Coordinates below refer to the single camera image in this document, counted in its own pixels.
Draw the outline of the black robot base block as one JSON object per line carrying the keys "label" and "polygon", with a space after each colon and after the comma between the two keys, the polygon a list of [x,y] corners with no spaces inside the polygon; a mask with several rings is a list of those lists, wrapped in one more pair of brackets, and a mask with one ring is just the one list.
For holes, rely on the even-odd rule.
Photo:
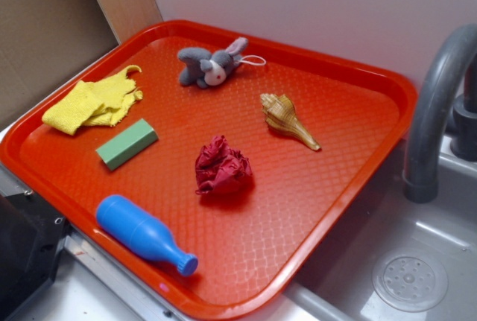
{"label": "black robot base block", "polygon": [[55,280],[68,222],[38,194],[1,197],[1,319]]}

